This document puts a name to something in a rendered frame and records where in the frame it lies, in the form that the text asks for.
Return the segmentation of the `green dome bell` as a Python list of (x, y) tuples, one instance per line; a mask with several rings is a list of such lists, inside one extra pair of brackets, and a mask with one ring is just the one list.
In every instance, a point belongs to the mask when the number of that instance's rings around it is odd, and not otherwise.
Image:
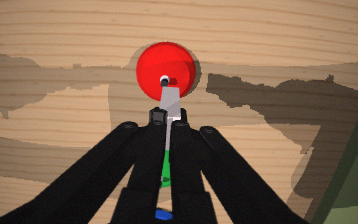
[(169, 159), (169, 150), (165, 150), (165, 158), (164, 158), (164, 164), (163, 164), (163, 170), (162, 170), (160, 189), (162, 187), (168, 187), (171, 185), (170, 184), (170, 166), (168, 163), (168, 159)]

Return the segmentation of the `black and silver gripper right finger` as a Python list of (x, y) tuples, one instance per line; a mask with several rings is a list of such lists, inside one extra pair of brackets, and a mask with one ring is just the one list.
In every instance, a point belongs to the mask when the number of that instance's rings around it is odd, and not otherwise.
[(186, 110), (180, 108), (178, 87), (171, 87), (167, 150), (172, 217), (179, 217), (180, 224), (218, 224), (201, 172), (233, 224), (310, 224), (285, 204), (216, 128), (190, 127)]

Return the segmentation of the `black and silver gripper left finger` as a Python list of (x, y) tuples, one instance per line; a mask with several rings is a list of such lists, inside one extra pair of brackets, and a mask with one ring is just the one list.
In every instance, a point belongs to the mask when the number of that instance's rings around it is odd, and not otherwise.
[(109, 224), (149, 224), (168, 146), (170, 97), (171, 87), (163, 87), (148, 125), (118, 125), (33, 200), (1, 216), (0, 224), (88, 224), (133, 164)]

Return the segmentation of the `blue dome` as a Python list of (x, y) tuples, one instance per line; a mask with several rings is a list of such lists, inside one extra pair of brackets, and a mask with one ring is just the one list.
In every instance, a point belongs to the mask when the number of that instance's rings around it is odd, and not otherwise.
[(164, 220), (172, 219), (172, 212), (163, 211), (161, 208), (158, 207), (156, 211), (156, 218)]

